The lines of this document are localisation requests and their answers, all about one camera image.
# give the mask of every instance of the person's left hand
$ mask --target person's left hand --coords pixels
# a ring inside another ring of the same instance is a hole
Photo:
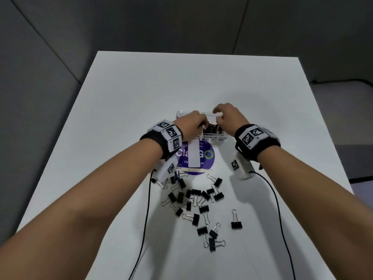
[[[176,119],[173,123],[182,131],[183,141],[190,141],[202,134],[203,127],[198,127],[202,122],[205,127],[208,126],[206,115],[193,111]]]

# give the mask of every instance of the purple sticker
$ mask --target purple sticker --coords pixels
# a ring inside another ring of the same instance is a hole
[[[183,143],[179,151],[176,153],[178,156],[178,165],[181,167],[189,168],[188,166],[188,143]],[[215,152],[212,145],[205,140],[200,140],[200,162],[201,167],[197,169],[211,169],[215,161]],[[199,172],[186,172],[190,175],[200,175]]]

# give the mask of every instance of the table top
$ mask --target table top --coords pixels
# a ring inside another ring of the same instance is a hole
[[[100,51],[19,229],[103,162],[138,141],[155,122],[173,120],[179,110],[211,112],[226,102],[250,122],[276,133],[284,149],[351,192],[297,58]],[[218,239],[224,239],[226,247],[213,253],[203,248],[191,222],[161,207],[169,190],[154,185],[143,257],[133,279],[292,279],[270,188],[259,177],[235,179],[228,167],[235,153],[232,138],[214,151],[212,173],[223,179],[220,190],[225,198],[208,204],[208,229],[221,223]],[[211,184],[205,174],[185,181],[197,189]],[[87,279],[129,277],[141,245],[148,183],[147,178],[115,218]],[[281,198],[279,204],[297,278],[334,279]],[[231,229],[232,209],[237,210],[242,230]]]

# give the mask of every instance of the wrist strap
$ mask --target wrist strap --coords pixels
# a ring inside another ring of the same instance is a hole
[[[163,120],[148,129],[140,140],[150,138],[157,142],[163,150],[161,159],[168,159],[181,147],[182,136],[181,130],[173,122]]]
[[[247,160],[258,162],[260,152],[270,146],[281,146],[278,137],[268,129],[248,124],[240,127],[235,133],[236,150]]]

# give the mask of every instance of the clear acrylic box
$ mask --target clear acrylic box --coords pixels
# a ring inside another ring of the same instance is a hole
[[[176,113],[176,118],[180,118],[190,112],[179,111]],[[216,123],[216,116],[220,116],[221,114],[213,114],[213,113],[205,113],[200,112],[201,114],[205,114],[208,119],[209,127],[204,128],[203,134],[198,136],[199,140],[206,140],[211,143],[221,143],[227,140],[228,134],[223,131]]]

